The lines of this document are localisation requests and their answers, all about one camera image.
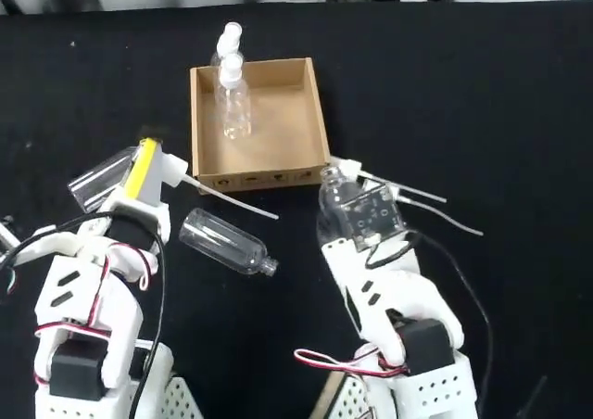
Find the black table surface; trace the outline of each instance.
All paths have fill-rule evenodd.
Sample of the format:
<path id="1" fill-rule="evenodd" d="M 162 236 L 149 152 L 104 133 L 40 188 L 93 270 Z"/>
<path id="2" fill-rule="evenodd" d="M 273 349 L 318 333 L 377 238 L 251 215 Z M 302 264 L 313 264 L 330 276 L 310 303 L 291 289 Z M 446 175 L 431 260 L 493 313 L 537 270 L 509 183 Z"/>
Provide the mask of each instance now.
<path id="1" fill-rule="evenodd" d="M 406 219 L 456 255 L 496 336 L 487 418 L 512 418 L 542 375 L 532 418 L 590 405 L 593 345 L 593 3 L 256 5 L 0 19 L 0 214 L 21 235 L 80 214 L 66 183 L 144 124 L 169 128 L 190 158 L 188 69 L 208 64 L 224 22 L 247 59 L 312 57 L 332 152 L 379 176 L 449 198 L 477 238 L 432 215 Z M 315 239 L 317 188 L 240 195 L 278 222 L 165 189 L 173 239 L 164 342 L 207 418 L 308 417 L 327 374 L 297 347 L 347 359 L 359 345 Z M 245 277 L 176 239 L 203 207 L 259 236 L 281 262 Z M 481 318 L 445 260 L 423 273 L 460 317 L 482 376 Z M 0 306 L 3 417 L 33 417 L 33 306 L 50 259 L 24 266 Z M 141 297 L 143 336 L 158 290 Z"/>

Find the red wire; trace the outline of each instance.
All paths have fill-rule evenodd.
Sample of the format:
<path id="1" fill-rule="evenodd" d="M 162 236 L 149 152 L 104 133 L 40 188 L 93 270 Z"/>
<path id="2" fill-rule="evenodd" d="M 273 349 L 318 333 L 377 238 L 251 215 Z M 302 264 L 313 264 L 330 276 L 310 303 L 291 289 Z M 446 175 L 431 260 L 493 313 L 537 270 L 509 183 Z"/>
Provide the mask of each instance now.
<path id="1" fill-rule="evenodd" d="M 354 375 L 369 375 L 369 376 L 373 376 L 373 377 L 387 378 L 387 377 L 393 377 L 394 375 L 402 375 L 407 372 L 407 369 L 405 366 L 392 367 L 393 369 L 391 369 L 390 371 L 383 371 L 383 372 L 372 371 L 372 370 L 353 369 L 349 366 L 351 363 L 358 362 L 362 358 L 367 357 L 368 355 L 373 354 L 374 352 L 376 352 L 376 349 L 374 349 L 373 351 L 369 351 L 366 354 L 363 354 L 362 356 L 358 357 L 357 359 L 355 359 L 353 361 L 345 362 L 342 365 L 336 365 L 335 363 L 309 362 L 307 360 L 301 360 L 301 359 L 299 359 L 300 354 L 307 355 L 307 352 L 303 353 L 302 351 L 299 354 L 299 357 L 296 357 L 296 358 L 300 362 L 303 362 L 308 366 L 312 366 L 313 368 L 321 368 L 323 370 L 342 371 L 344 373 L 350 373 L 350 374 L 354 374 Z M 318 358 L 318 356 L 315 356 L 314 354 L 310 354 L 310 356 L 313 358 Z"/>
<path id="2" fill-rule="evenodd" d="M 42 379 L 37 373 L 33 373 L 33 379 L 35 379 L 35 383 L 37 385 L 48 385 L 49 382 L 45 379 Z"/>
<path id="3" fill-rule="evenodd" d="M 59 328 L 60 326 L 67 326 L 73 329 L 80 331 L 81 333 L 93 333 L 98 334 L 100 336 L 104 336 L 109 338 L 111 334 L 108 331 L 103 331 L 102 329 L 91 328 L 89 326 L 84 326 L 82 324 L 72 324 L 70 322 L 50 322 L 48 324 L 41 324 L 35 329 L 35 334 L 41 333 L 46 329 L 51 328 Z"/>
<path id="4" fill-rule="evenodd" d="M 91 305 L 91 310 L 89 311 L 89 318 L 86 322 L 87 326 L 91 326 L 95 322 L 96 311 L 99 306 L 99 294 L 101 292 L 101 287 L 103 286 L 103 281 L 109 273 L 109 264 L 109 257 L 105 256 L 103 271 L 101 272 L 101 280 L 99 281 L 99 288 L 96 290 L 95 298 L 93 299 L 93 305 Z"/>

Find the cardboard box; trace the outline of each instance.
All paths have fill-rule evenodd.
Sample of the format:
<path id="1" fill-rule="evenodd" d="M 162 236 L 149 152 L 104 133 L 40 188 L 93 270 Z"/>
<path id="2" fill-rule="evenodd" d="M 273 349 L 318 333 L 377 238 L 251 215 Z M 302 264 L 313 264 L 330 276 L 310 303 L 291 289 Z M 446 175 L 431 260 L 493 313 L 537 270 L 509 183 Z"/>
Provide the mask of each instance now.
<path id="1" fill-rule="evenodd" d="M 311 59 L 245 64 L 252 133 L 234 140 L 215 120 L 216 72 L 190 70 L 193 175 L 221 192 L 320 183 L 330 153 Z"/>

